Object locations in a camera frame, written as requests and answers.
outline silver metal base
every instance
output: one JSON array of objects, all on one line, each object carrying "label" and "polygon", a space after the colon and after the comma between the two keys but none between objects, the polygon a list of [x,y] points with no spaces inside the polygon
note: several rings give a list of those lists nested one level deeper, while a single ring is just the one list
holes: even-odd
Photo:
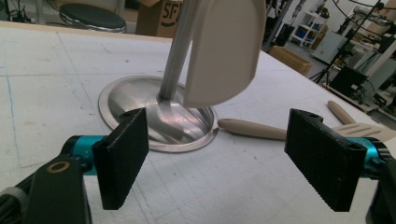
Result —
[{"label": "silver metal base", "polygon": [[99,110],[111,128],[119,125],[120,114],[145,107],[148,116],[150,149],[186,152],[210,143],[218,131],[218,116],[211,108],[185,108],[184,87],[178,84],[174,98],[159,97],[163,80],[159,77],[125,77],[102,91]]}]

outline spatula handle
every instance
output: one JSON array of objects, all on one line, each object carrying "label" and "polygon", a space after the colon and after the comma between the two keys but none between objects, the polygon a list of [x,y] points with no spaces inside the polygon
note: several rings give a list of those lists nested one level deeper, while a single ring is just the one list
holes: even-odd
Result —
[{"label": "spatula handle", "polygon": [[218,125],[230,133],[286,140],[286,130],[241,119],[219,119]]},{"label": "spatula handle", "polygon": [[329,109],[334,113],[334,115],[343,122],[343,124],[354,124],[356,120],[354,120],[343,107],[337,104],[334,101],[329,101],[327,103]]}]

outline table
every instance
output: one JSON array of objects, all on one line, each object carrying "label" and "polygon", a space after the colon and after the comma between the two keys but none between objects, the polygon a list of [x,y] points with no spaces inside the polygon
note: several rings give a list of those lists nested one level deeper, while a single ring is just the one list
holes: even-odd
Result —
[{"label": "table", "polygon": [[[78,134],[109,134],[97,106],[121,77],[161,77],[169,39],[0,22],[0,189],[54,158]],[[180,82],[186,80],[186,60]],[[214,106],[221,119],[287,128],[291,108],[375,124],[352,105],[262,52],[248,88]],[[334,213],[284,152],[284,142],[219,130],[208,146],[150,152],[119,211],[104,211],[94,176],[85,184],[93,223],[364,223],[376,182],[361,179],[349,213]]]}]

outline black stool seat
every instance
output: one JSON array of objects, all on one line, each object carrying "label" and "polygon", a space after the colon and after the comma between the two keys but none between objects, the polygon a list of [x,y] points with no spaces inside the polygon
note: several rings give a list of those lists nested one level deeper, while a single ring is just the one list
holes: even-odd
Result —
[{"label": "black stool seat", "polygon": [[100,7],[65,4],[59,8],[63,21],[82,29],[125,33],[126,22],[120,16]]}]

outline computer monitor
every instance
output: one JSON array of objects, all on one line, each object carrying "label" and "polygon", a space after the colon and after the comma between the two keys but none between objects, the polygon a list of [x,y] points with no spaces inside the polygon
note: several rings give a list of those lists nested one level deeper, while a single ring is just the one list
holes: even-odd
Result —
[{"label": "computer monitor", "polygon": [[350,97],[358,87],[366,80],[367,76],[357,70],[344,66],[338,75],[330,83],[330,87]]}]

